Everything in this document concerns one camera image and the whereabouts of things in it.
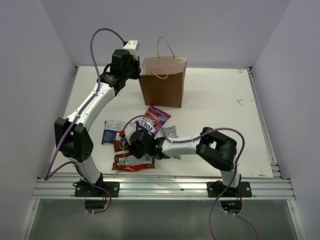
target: black mounting bracket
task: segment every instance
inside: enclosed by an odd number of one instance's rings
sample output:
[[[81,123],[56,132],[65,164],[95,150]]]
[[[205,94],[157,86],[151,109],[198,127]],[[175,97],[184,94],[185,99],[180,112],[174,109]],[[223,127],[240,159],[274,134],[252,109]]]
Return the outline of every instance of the black mounting bracket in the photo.
[[[209,181],[206,183],[206,190],[209,198],[216,198],[226,188],[222,181]],[[222,198],[251,198],[252,192],[250,182],[241,181],[238,187],[229,187]]]
[[[117,198],[119,195],[120,183],[118,181],[101,181],[96,185],[106,189],[112,198]],[[94,198],[105,196],[102,190],[97,189],[96,187],[93,187],[89,183],[82,180],[75,182],[73,186],[75,187],[74,196],[78,198]]]

